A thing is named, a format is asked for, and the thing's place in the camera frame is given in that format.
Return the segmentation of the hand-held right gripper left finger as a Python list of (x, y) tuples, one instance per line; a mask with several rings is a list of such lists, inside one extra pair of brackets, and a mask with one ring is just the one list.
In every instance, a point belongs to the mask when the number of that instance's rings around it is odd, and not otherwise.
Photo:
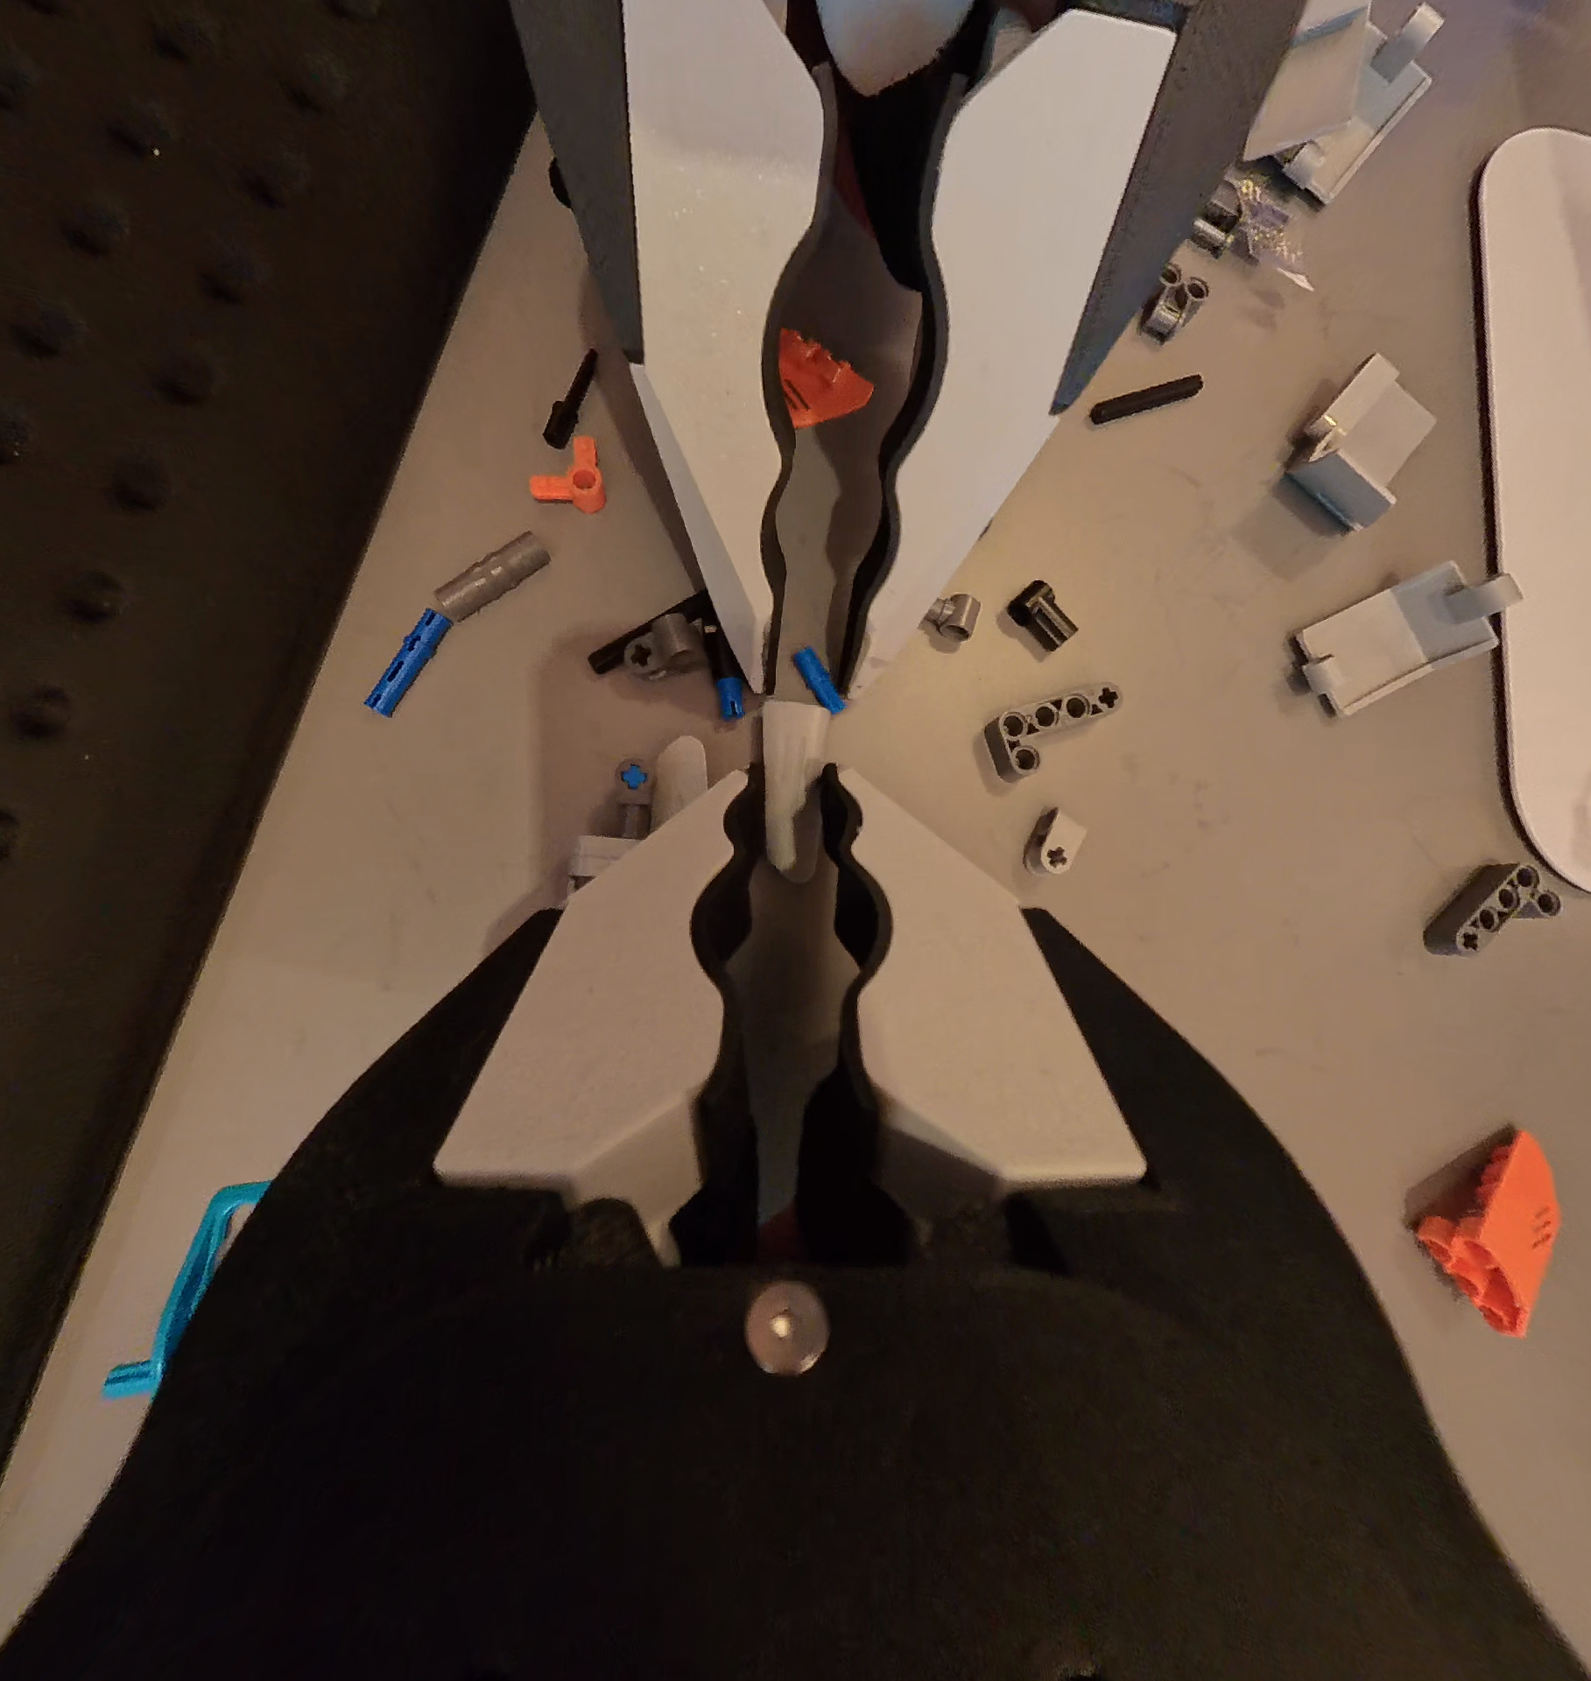
[(743, 1263), (758, 1230), (742, 1001), (760, 775), (732, 772), (560, 909), (434, 1171), (615, 1200), (659, 1254)]

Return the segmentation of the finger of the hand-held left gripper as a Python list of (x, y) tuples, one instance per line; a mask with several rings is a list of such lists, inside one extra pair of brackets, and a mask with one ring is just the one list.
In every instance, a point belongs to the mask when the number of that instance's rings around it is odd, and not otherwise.
[(1174, 51), (1171, 29), (1006, 11), (941, 113), (918, 209), (925, 308), (853, 577), (846, 689), (912, 640), (1055, 429), (1053, 398)]
[(622, 57), (632, 379), (721, 632), (764, 689), (784, 579), (775, 504), (793, 453), (775, 313), (819, 216), (828, 90), (775, 3), (628, 2)]

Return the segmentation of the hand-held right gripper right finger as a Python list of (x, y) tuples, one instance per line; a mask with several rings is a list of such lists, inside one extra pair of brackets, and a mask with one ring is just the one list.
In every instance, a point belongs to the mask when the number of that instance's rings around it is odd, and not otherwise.
[(1017, 896), (863, 773), (828, 764), (817, 794), (855, 977), (804, 1111), (806, 1255), (897, 1265), (919, 1228), (1141, 1186), (1141, 1147)]

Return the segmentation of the small orange connector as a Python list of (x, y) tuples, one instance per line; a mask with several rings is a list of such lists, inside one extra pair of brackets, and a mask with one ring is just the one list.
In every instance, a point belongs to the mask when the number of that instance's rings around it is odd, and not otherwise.
[(582, 515), (595, 515), (606, 506), (606, 487), (599, 467), (595, 438), (577, 434), (571, 442), (569, 465), (558, 473), (533, 473), (529, 493), (538, 502), (573, 506)]

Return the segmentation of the orange wedge panel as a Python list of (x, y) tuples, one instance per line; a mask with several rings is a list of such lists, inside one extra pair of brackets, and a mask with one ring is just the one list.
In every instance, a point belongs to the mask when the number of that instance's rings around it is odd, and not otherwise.
[(778, 381), (795, 431), (808, 431), (866, 409), (874, 381), (826, 346), (789, 328), (780, 328)]

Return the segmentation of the long black pin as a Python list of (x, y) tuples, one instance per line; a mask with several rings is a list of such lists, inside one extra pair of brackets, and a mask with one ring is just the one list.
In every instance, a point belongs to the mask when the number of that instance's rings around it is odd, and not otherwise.
[(542, 427), (542, 440), (549, 449), (562, 451), (571, 443), (582, 401), (595, 379), (595, 365), (597, 350), (588, 348), (578, 359), (564, 394), (553, 401)]

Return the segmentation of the dark grey angled beam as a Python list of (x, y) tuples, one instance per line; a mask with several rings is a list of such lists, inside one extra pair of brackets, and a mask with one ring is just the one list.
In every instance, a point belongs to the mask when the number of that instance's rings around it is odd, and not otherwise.
[(1088, 684), (1000, 711), (982, 728), (995, 775), (1006, 784), (1035, 775), (1046, 740), (1112, 717), (1119, 700), (1116, 684)]

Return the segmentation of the light grey boxy panel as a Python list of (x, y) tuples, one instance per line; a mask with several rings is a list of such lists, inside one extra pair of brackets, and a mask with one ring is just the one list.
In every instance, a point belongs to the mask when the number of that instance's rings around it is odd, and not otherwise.
[(1394, 508), (1394, 476), (1436, 427), (1436, 416), (1381, 354), (1367, 355), (1293, 440), (1282, 484), (1345, 533)]

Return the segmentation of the blue pin with grey sleeve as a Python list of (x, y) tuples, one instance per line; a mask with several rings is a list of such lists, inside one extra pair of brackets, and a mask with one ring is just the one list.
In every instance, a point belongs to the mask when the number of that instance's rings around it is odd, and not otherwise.
[(507, 597), (549, 563), (547, 546), (536, 535), (522, 533), (439, 585), (432, 605), (415, 619), (364, 696), (364, 706), (379, 717), (392, 717), (454, 625)]

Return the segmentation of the dark grey short beam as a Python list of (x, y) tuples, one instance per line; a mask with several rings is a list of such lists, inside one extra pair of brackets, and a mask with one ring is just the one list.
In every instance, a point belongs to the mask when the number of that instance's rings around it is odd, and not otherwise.
[(1554, 918), (1561, 909), (1561, 894), (1530, 860), (1484, 863), (1433, 915), (1422, 944), (1436, 957), (1471, 957), (1511, 920)]

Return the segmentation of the orange curved panel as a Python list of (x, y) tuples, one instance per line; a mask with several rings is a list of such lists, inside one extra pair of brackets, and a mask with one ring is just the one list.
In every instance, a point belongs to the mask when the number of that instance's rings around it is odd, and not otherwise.
[(1489, 1329), (1524, 1338), (1559, 1226), (1548, 1158), (1530, 1131), (1513, 1129), (1480, 1166), (1466, 1206), (1423, 1215), (1414, 1243)]

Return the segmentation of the light grey flat clip panel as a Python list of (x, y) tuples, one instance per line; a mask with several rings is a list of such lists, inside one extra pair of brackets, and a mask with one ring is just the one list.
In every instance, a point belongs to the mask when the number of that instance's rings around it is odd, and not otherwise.
[(1447, 561), (1295, 630), (1290, 645), (1308, 693), (1346, 718), (1440, 667), (1491, 652), (1495, 621), (1521, 599), (1511, 575), (1469, 583)]

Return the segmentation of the black dimpled foam pad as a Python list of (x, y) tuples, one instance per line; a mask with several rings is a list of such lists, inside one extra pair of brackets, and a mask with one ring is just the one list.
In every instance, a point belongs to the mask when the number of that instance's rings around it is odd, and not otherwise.
[(531, 110), (507, 3), (0, 2), (0, 1481)]

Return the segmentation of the white book stand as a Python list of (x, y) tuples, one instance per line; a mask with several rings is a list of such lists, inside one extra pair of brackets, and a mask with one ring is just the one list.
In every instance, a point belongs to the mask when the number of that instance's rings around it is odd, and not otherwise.
[(1532, 128), (1477, 187), (1508, 788), (1541, 860), (1591, 893), (1591, 137)]

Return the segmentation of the cyan toy frame piece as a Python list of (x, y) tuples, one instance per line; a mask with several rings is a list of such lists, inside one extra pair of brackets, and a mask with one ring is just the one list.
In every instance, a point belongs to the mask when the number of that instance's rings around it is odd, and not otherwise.
[(271, 1180), (243, 1182), (217, 1188), (212, 1193), (175, 1270), (148, 1354), (135, 1362), (113, 1365), (106, 1373), (100, 1384), (100, 1398), (104, 1402), (133, 1397), (153, 1398), (195, 1309), (205, 1299), (236, 1233), (236, 1224), (258, 1206), (269, 1186)]

